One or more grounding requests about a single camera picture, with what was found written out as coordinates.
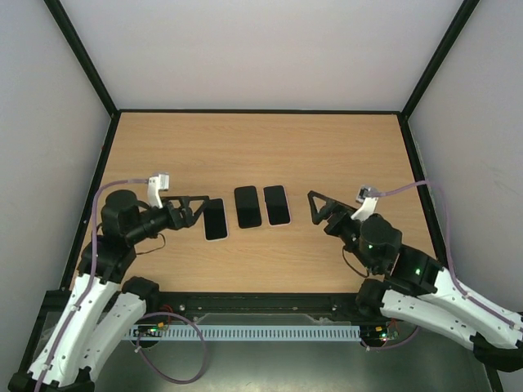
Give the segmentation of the black front rail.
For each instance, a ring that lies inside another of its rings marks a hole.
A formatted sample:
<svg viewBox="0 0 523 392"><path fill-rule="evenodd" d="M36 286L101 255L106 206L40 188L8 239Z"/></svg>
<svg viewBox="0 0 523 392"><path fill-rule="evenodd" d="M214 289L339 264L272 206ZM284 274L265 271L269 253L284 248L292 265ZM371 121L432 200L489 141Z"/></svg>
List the black front rail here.
<svg viewBox="0 0 523 392"><path fill-rule="evenodd" d="M185 316L204 314L304 314L313 319L366 323L354 293L162 292L159 304Z"/></svg>

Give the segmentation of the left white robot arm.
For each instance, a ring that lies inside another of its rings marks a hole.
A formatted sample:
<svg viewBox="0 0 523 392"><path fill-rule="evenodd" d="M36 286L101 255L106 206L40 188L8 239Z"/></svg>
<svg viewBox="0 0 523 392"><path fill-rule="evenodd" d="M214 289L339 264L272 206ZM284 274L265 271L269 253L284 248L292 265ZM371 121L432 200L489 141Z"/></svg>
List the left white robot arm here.
<svg viewBox="0 0 523 392"><path fill-rule="evenodd" d="M110 193L84 248L69 300L51 337L10 391L93 391L110 355L140 319L158 317L159 285L124 277L136 245L166 229L193 226L210 198L175 196L140 201L131 190Z"/></svg>

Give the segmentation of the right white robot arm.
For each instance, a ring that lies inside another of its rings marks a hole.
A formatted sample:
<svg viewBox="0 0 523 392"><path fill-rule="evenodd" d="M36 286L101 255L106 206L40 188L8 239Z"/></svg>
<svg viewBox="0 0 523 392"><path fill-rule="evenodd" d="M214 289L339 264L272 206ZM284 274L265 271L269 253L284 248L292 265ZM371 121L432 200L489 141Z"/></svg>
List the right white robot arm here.
<svg viewBox="0 0 523 392"><path fill-rule="evenodd" d="M355 299L368 320L399 319L438 333L501 372L522 368L522 315L461 283L449 267L403 242L403 234L375 208L379 194L363 187L353 207L310 191L311 220L365 268Z"/></svg>

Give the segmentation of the black enclosure frame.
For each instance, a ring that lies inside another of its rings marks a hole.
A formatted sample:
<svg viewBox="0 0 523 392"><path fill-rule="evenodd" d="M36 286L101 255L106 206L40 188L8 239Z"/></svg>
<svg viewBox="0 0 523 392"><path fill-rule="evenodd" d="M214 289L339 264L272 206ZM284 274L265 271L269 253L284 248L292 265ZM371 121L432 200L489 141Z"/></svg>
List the black enclosure frame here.
<svg viewBox="0 0 523 392"><path fill-rule="evenodd" d="M196 114L341 114L341 115L395 115L398 119L401 134L405 144L405 150L409 157L409 164L413 173L413 178L423 180L421 159L417 148L414 146L414 139L409 126L409 118L418 106L425 91L428 89L432 79L436 76L437 71L443 64L445 57L452 49L454 43L463 31L466 23L472 16L472 13L479 4L479 0L465 0L460 5L449 27L445 31L443 38L440 40L438 47L432 55L427 67L424 69L422 76L418 80L412 94L401 111L394 110L319 110L319 109L168 109L169 113L196 113ZM79 64L82 66L84 73L87 75L91 85L93 85L96 94L101 99L102 104L110 115L110 125L106 132L104 144L101 147L101 155L98 159L96 170L87 194L87 199L83 212L78 223L78 228L74 236L68 260L65 265L65 272L60 281L60 288L55 291L48 291L44 296L37 321L34 324L33 331L28 340L25 353L20 363L20 369L11 377L10 383L16 385L17 391L32 391L36 382L31 380L27 375L29 365L32 361L32 355L36 352L37 334L42 331L43 317L52 310L57 310L59 305L65 303L68 292L66 286L73 279L73 261L80 255L80 239L87 232L88 219L92 215L92 202L96 197L96 191L101 186L102 175L104 174L110 151L117 131L118 122L124 113L153 113L151 109L117 109L110 94L102 82L102 79L96 70L91 57L88 55L85 46L82 43L72 21L70 20L65 8L60 1L45 2L49 12L55 20L58 28L62 32L65 40L76 56Z"/></svg>

